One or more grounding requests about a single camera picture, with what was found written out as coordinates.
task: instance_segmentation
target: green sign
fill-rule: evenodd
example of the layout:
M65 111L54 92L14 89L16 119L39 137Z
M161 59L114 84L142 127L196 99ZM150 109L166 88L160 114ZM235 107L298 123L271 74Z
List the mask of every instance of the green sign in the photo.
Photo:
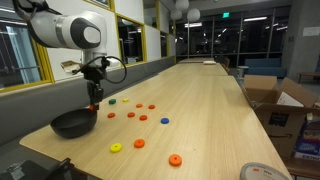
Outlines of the green sign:
M230 13L229 12L224 12L222 14L222 18L228 18L228 17L230 17Z

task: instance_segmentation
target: long wooden table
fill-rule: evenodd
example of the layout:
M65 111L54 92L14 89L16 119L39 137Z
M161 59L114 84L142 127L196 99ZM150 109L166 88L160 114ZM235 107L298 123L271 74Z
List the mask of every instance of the long wooden table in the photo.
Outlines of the long wooden table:
M82 137L63 139L47 126L20 143L59 161L69 157L76 168L101 179L233 180L248 162L290 178L234 77L204 73L209 67L215 68L176 65L108 97L94 129ZM117 103L109 105L111 98ZM143 107L136 108L138 103ZM156 108L148 109L151 104ZM109 119L111 112L116 116ZM140 121L140 115L148 119ZM160 123L164 117L169 124ZM139 138L146 142L141 149L133 146ZM113 143L122 150L110 152ZM180 167L169 164L171 154L182 157Z

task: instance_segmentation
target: paper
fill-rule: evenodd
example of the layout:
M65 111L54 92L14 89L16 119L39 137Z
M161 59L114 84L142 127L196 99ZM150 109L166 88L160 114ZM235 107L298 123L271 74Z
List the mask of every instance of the paper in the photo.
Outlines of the paper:
M287 105L287 106L297 106L297 107L303 107L303 104L301 104L299 101L295 100L291 96L289 96L287 93L282 92L281 96L277 102L279 105Z
M320 27L306 27L303 29L302 36L319 36L320 35Z

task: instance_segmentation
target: orange ring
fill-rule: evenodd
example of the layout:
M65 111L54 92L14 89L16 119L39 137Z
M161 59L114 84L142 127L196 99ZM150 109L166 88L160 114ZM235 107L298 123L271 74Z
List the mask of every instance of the orange ring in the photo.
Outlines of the orange ring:
M145 121L145 120L147 120L148 119L148 116L146 116L146 115L141 115L140 116L140 120L141 121Z
M134 112L129 112L128 117L134 117L136 114Z
M136 148L142 148L144 146L144 140L143 139L137 139L134 141L134 147Z
M137 104L136 107L137 108L141 108L143 105L142 104Z
M178 154L172 154L169 157L169 163L172 166L180 166L182 164L182 158Z
M109 114L108 114L108 118L113 118L113 117L115 117L115 116L116 116L115 113L109 113Z
M149 109L154 109L154 108L156 108L155 105L150 105L150 106L149 106Z

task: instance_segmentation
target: box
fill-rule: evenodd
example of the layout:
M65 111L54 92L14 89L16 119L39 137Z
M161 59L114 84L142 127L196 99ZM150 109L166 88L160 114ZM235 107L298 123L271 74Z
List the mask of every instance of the box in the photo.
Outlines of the box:
M320 114L312 108L318 97L288 78L278 88L275 76L245 75L242 89L278 153L290 157L306 114ZM282 92L303 107L276 104Z

